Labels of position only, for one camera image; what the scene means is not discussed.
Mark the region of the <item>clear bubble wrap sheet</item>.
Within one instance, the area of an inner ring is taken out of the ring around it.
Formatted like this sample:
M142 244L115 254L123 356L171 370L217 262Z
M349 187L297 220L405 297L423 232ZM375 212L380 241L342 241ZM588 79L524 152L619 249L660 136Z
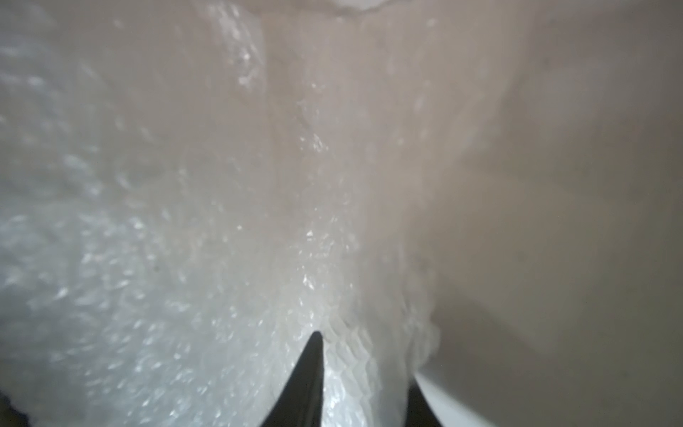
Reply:
M399 426L421 243L528 1L5 1L1 391L35 426Z

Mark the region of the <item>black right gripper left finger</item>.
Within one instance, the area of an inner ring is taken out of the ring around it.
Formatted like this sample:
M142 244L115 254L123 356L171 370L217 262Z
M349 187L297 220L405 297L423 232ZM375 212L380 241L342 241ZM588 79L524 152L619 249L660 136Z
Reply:
M262 427L320 427L324 402L324 340L314 331Z

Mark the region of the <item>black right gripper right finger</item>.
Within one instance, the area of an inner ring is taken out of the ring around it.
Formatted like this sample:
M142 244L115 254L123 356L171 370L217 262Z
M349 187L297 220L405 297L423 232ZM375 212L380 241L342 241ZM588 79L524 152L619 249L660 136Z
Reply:
M405 427L441 427L439 419L433 413L419 384L414 381L407 393L407 410Z

